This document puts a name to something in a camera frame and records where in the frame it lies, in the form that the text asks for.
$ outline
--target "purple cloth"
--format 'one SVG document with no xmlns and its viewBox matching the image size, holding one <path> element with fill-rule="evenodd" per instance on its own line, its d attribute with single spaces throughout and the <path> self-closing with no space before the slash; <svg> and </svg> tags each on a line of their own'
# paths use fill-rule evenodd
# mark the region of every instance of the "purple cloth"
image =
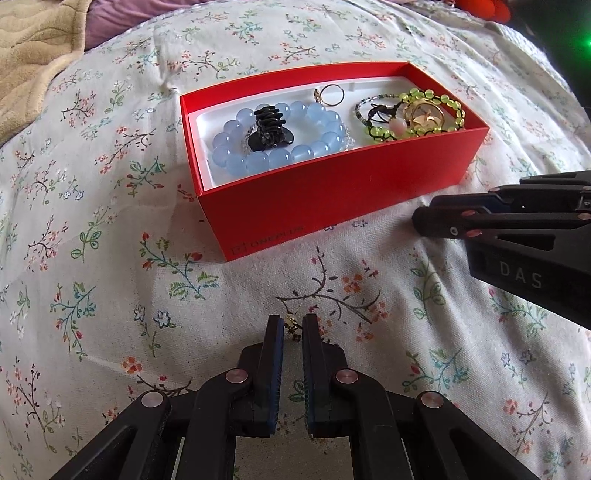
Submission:
<svg viewBox="0 0 591 480">
<path fill-rule="evenodd" d="M 207 0 L 94 0 L 86 16 L 86 50 L 150 18 Z"/>
</svg>

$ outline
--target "beige blanket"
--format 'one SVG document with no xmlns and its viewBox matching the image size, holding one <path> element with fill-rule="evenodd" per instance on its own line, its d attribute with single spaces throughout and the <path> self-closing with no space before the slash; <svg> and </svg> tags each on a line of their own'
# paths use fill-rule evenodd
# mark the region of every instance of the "beige blanket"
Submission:
<svg viewBox="0 0 591 480">
<path fill-rule="evenodd" d="M 84 53 L 91 2 L 0 1 L 0 145 L 35 120 L 52 78 Z"/>
</svg>

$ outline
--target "white fabric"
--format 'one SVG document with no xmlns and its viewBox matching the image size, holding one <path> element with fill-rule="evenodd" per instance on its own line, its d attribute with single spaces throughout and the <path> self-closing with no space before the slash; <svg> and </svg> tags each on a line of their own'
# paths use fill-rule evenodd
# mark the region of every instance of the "white fabric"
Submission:
<svg viewBox="0 0 591 480">
<path fill-rule="evenodd" d="M 47 479 L 130 399 L 198 388 L 287 310 L 316 312 L 386 389 L 441 391 L 536 475 L 591 477 L 591 333 L 470 278 L 460 242 L 419 238 L 408 220 L 429 197 L 230 263 L 195 200 L 178 96 L 334 61 L 409 60 L 491 126 L 461 185 L 438 193 L 591 167 L 589 121 L 539 51 L 415 8 L 213 2 L 54 80 L 41 117 L 0 150 L 4 478 Z M 300 358 L 288 339 L 279 431 L 239 441 L 236 478 L 352 477 L 346 441 L 305 434 Z"/>
</svg>

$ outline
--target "blue beaded bracelet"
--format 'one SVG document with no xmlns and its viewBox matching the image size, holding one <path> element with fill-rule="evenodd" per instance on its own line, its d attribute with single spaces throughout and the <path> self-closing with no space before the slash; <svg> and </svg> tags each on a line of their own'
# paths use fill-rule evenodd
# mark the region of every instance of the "blue beaded bracelet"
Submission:
<svg viewBox="0 0 591 480">
<path fill-rule="evenodd" d="M 296 145 L 291 152 L 285 148 L 273 149 L 268 154 L 250 151 L 245 139 L 254 130 L 255 112 L 266 106 L 268 105 L 263 103 L 254 111 L 249 108 L 241 109 L 236 114 L 236 119 L 227 121 L 223 126 L 223 132 L 213 137 L 211 160 L 218 167 L 225 168 L 233 177 L 243 178 L 292 163 L 320 158 L 337 153 L 348 146 L 347 130 L 337 112 L 327 111 L 323 105 L 316 102 L 306 105 L 298 100 L 291 105 L 278 103 L 275 108 L 285 120 L 309 121 L 314 126 L 320 124 L 320 139 L 310 145 Z"/>
</svg>

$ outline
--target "red box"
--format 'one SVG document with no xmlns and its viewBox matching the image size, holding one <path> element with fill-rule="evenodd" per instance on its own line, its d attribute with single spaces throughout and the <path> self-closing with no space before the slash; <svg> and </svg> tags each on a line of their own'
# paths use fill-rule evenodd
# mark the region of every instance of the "red box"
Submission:
<svg viewBox="0 0 591 480">
<path fill-rule="evenodd" d="M 447 93 L 454 98 L 406 62 L 339 63 L 281 70 L 181 96 L 195 191 L 227 260 L 461 181 L 488 132 L 488 126 L 465 105 L 466 123 L 460 131 L 355 148 L 204 189 L 194 147 L 200 141 L 199 133 L 197 128 L 191 128 L 190 113 L 272 90 L 371 77 L 405 77 L 423 90 L 432 89 L 437 95 Z"/>
</svg>

